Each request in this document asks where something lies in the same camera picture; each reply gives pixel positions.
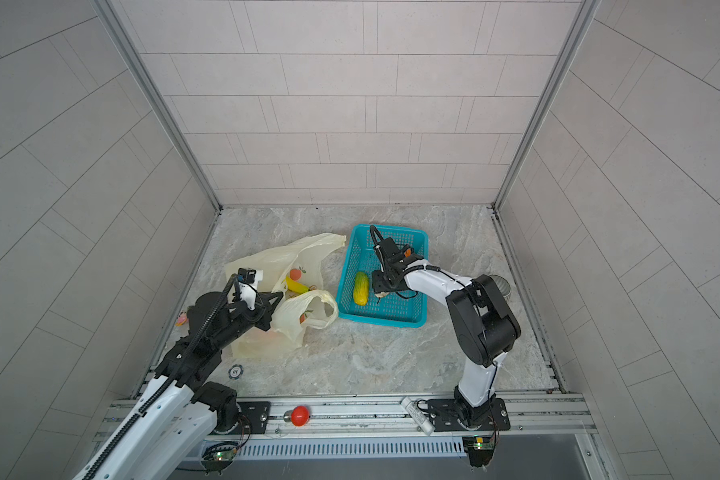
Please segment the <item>translucent cream plastic bag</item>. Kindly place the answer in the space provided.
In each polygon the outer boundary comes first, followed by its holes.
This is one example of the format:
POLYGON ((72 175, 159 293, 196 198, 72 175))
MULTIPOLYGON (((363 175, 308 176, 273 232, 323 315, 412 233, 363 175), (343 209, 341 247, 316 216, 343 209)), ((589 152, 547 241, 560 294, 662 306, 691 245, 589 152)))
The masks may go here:
POLYGON ((303 346, 307 329, 330 326, 338 317, 338 305, 334 295, 324 288, 321 266, 329 254, 345 245, 344 235, 322 233, 227 263, 226 277, 236 274, 239 268, 258 270, 263 273, 257 286, 259 293, 284 293, 270 330, 252 328, 232 342, 229 354, 242 359, 280 357, 303 346), (292 269, 303 272, 300 283, 308 286, 309 292, 297 295, 287 289, 285 278, 292 269))

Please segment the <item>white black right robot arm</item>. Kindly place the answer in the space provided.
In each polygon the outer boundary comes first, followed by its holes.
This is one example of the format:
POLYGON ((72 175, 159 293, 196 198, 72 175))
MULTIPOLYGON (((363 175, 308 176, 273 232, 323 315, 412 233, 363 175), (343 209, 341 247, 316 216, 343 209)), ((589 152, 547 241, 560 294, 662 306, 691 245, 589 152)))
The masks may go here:
POLYGON ((446 410, 467 430, 508 430, 509 421, 501 418, 506 408, 496 396, 495 381, 522 330, 496 279, 489 275, 470 279, 450 273, 414 253, 410 246, 400 246, 383 236, 374 225, 369 233, 380 263, 371 276, 376 296, 412 291, 448 310, 466 363, 454 391, 454 404, 446 410))

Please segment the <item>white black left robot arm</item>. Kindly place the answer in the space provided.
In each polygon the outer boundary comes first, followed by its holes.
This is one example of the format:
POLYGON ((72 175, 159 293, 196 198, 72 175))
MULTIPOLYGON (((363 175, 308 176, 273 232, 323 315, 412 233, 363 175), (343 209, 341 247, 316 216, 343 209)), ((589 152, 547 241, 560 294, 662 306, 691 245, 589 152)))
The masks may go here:
POLYGON ((79 471, 80 479, 167 479, 202 448, 203 472, 222 473, 254 433, 264 431, 267 404, 238 403, 236 391, 210 381, 222 351, 249 330, 268 331, 283 292, 261 292, 263 275, 242 269, 220 291, 187 311, 189 331, 163 357, 108 440, 79 471))

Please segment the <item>small orange fruit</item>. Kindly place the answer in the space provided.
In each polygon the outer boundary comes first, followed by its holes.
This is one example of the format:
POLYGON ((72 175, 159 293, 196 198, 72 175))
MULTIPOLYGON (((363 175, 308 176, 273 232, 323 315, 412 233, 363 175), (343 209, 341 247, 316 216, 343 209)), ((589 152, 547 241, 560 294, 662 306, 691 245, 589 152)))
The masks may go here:
POLYGON ((300 282, 302 279, 303 272, 300 269, 292 269, 289 272, 288 278, 294 282, 300 282))

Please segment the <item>yellow banana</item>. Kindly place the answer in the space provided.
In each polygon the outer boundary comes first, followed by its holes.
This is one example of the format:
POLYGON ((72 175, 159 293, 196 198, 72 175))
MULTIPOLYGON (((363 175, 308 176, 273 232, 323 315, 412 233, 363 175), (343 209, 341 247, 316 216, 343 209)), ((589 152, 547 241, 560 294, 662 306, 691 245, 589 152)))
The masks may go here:
POLYGON ((293 292, 297 295, 301 295, 301 294, 309 292, 308 286, 306 286, 296 280, 293 280, 290 277, 286 277, 285 282, 286 282, 287 289, 290 292, 293 292))

